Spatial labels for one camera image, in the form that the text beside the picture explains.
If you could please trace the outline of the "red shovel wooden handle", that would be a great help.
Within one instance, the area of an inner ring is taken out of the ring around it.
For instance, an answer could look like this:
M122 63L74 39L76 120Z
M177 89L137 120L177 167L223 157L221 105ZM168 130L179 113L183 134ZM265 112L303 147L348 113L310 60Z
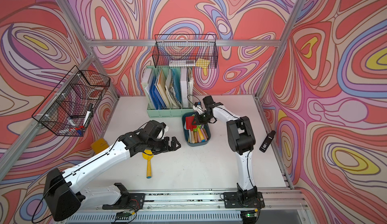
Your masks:
M195 136L195 133L193 131L193 129L195 128L193 126L194 119L195 119L194 116L188 116L188 117L185 118L185 127L188 130L189 142L190 143L196 143L196 139L195 139L196 136Z

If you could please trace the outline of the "green shovel wooden handle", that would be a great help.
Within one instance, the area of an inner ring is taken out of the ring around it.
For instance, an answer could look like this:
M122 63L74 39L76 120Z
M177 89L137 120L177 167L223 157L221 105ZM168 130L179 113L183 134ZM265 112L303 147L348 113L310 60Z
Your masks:
M194 136L194 139L195 139L195 143L198 143L198 135L197 135L197 132L193 132L193 136Z

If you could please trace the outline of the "dark teal storage box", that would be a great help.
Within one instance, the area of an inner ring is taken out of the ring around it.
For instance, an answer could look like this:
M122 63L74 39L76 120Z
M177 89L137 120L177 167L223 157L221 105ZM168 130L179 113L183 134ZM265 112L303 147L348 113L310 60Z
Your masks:
M186 143L189 146L205 145L211 139L211 132L208 124L193 125L195 114L186 113L182 116L183 134Z

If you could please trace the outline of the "yellow shovel blue handle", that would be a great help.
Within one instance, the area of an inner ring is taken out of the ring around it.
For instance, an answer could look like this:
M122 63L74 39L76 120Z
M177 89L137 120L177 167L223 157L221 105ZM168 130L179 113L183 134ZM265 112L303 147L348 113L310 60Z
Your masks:
M142 153L143 158L147 161L147 179L152 178L152 166L151 166L151 159L153 158L153 153L151 150L144 150Z

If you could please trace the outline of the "green shovel yellow handle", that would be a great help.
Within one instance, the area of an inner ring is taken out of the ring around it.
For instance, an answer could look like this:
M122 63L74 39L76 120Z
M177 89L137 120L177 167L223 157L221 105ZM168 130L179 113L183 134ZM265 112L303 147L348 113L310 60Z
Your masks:
M205 135L204 135L203 132L202 132L202 129L198 126L198 127L196 128L196 130L197 130L197 134L198 134L198 141L199 141L199 142L205 142L206 139L205 139Z

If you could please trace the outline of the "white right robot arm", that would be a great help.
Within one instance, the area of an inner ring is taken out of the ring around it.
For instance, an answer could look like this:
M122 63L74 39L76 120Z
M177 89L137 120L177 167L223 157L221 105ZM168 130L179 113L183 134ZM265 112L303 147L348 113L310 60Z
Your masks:
M213 124L222 121L226 124L227 140L230 149L236 155L238 168L237 189L240 193L256 191L253 176L252 156L256 138L247 116L238 116L228 110L222 103L215 102L212 96L193 103L195 125Z

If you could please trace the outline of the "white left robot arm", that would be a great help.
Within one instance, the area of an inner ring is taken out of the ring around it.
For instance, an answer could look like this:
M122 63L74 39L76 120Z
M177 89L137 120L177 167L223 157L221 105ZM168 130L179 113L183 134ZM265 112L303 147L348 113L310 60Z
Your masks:
M83 208L141 209L140 200L144 195L129 193L122 183L100 188L88 188L87 185L138 153L149 150L151 154L158 155L178 150L180 142L176 137L166 136L167 131L165 123L150 120L135 131L120 135L113 145L78 165L64 171L52 169L46 176L42 199L53 220L64 221Z

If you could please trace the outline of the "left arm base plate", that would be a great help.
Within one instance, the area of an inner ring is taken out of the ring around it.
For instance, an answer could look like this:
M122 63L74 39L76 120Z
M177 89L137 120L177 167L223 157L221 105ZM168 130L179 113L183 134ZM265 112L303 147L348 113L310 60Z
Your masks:
M145 193L123 194L115 204L103 205L104 210L134 209L136 211L143 208L145 203Z

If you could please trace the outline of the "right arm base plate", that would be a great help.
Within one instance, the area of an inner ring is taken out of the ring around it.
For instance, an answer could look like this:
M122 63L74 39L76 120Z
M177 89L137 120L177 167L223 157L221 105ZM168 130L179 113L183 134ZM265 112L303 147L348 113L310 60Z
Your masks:
M225 208L265 208L265 201L261 192L242 195L238 192L224 192L222 194Z

